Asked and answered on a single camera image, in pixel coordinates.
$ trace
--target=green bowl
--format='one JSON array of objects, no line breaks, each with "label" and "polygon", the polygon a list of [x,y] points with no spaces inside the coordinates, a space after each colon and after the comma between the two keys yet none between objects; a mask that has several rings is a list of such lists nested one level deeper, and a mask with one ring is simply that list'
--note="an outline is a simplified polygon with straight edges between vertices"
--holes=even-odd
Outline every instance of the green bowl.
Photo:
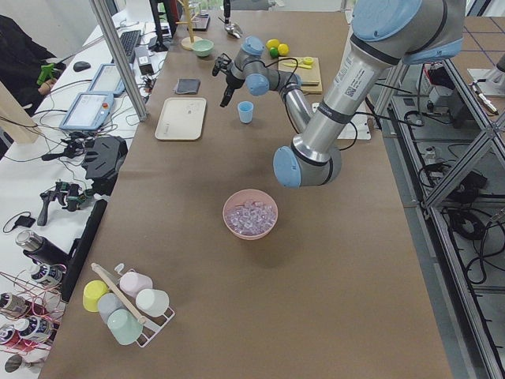
[{"label": "green bowl", "polygon": [[209,39],[199,39],[193,44],[193,51],[198,57],[207,57],[214,48],[214,43]]}]

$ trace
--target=wooden cutting board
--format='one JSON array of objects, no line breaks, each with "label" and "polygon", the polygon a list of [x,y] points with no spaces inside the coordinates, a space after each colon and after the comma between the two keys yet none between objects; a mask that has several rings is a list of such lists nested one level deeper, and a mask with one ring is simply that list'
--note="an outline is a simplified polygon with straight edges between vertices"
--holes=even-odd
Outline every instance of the wooden cutting board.
[{"label": "wooden cutting board", "polygon": [[[303,57],[284,57],[284,58],[295,58],[298,59],[299,62],[303,59]],[[294,70],[294,67],[284,66],[283,62],[286,63],[294,63],[294,61],[286,60],[279,62],[279,71],[286,71],[290,73]],[[319,59],[314,57],[314,63],[312,64],[311,69],[302,69],[300,67],[297,68],[296,73],[300,75],[301,81],[319,81],[318,85],[302,85],[301,90],[306,93],[323,93],[323,85],[321,83],[321,72],[319,67]]]}]

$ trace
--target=person's hand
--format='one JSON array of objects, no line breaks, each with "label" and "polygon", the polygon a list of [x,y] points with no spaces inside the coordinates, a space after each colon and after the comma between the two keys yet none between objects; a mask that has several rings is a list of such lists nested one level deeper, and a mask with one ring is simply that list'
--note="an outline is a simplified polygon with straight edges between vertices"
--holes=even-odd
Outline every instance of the person's hand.
[{"label": "person's hand", "polygon": [[56,79],[51,78],[47,81],[44,81],[42,85],[39,87],[39,94],[42,96],[45,96],[51,92],[51,89],[53,89],[54,84],[56,83]]}]

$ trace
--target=black thermos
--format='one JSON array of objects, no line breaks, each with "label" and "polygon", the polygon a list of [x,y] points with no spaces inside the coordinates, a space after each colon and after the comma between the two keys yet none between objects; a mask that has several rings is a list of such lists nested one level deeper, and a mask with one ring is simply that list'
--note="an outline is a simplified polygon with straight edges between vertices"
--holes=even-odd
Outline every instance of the black thermos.
[{"label": "black thermos", "polygon": [[67,253],[34,231],[22,231],[16,237],[16,244],[23,248],[24,255],[39,263],[67,266],[70,261]]}]

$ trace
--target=white desk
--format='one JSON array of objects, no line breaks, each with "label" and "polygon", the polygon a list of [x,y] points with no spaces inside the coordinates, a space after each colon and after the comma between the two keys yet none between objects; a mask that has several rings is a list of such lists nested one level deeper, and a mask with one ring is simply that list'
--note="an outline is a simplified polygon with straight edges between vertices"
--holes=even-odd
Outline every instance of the white desk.
[{"label": "white desk", "polygon": [[[113,18],[114,22],[119,24],[124,17],[121,13],[118,13]],[[121,33],[125,30],[140,28],[144,33],[142,43],[147,43],[150,38],[155,35],[152,33],[154,30],[153,23],[127,23],[126,25],[127,27],[121,28],[119,32]],[[86,43],[93,41],[101,35],[100,28],[96,27]],[[163,64],[165,57],[166,53],[156,53],[151,56],[151,63],[155,72]],[[65,88],[63,88],[63,86],[75,81],[91,80],[100,64],[108,63],[110,60],[111,55],[107,48],[107,44],[102,40],[92,47],[89,47],[87,50],[77,54],[71,61],[67,61],[66,71],[54,86],[53,93],[42,102],[38,111],[50,109],[68,110],[77,93],[84,92],[88,89],[89,82],[80,82]],[[86,69],[79,73],[74,72],[72,68],[73,63],[78,61],[89,62],[92,65],[91,69]],[[134,73],[137,83],[141,83],[140,71],[136,63],[134,66]],[[84,179],[85,170],[79,166],[84,156],[79,156],[75,159],[62,158],[64,162],[69,162],[66,164],[68,169],[63,163],[56,159],[48,162],[37,159],[37,157],[47,153],[51,148],[54,148],[53,152],[61,152],[65,147],[65,145],[57,146],[60,139],[65,138],[65,134],[58,129],[58,125],[64,114],[63,112],[52,111],[34,116],[33,119],[37,123],[55,128],[41,128],[47,140],[43,137],[39,137],[34,144],[14,143],[6,153],[6,157],[10,159],[20,161],[29,160],[29,162],[18,163],[7,158],[0,160],[0,177],[2,178],[0,181],[0,193],[2,194],[2,200],[0,201],[0,223],[2,225],[9,218],[23,211],[30,211],[32,217],[37,218],[42,208],[42,201],[39,195],[53,187],[55,181],[58,179],[64,182],[78,182],[81,187],[84,187],[84,184],[88,186],[88,188],[91,186],[92,183]],[[105,125],[113,124],[114,128],[106,128],[104,132],[125,138],[129,145],[137,129],[138,118],[126,94],[115,100],[114,107],[111,110],[111,117],[112,123],[109,122],[110,118],[108,118]],[[68,252],[73,240],[82,235],[84,225],[90,215],[93,204],[94,201],[88,200],[83,204],[81,210],[70,213],[62,209],[57,201],[51,202],[49,205],[47,225],[38,227],[35,223],[31,229]],[[0,249],[2,251],[0,271],[12,276],[17,276],[31,264],[31,261],[23,255],[22,248],[18,247],[15,243],[16,235],[21,230],[23,229],[17,228],[7,235],[3,233],[0,234]],[[27,272],[21,273],[20,278],[27,280]],[[0,276],[0,293],[7,291],[14,293],[19,292],[13,289],[13,284],[10,281]],[[0,316],[0,326],[6,323],[8,323],[8,321],[3,316]],[[36,360],[40,356],[46,354],[47,352],[45,351],[34,351],[30,352],[25,358],[27,360]],[[0,377],[28,379],[38,376],[37,373],[30,373],[26,369],[18,370],[14,373],[5,373],[3,367],[9,356],[9,353],[0,352]]]}]

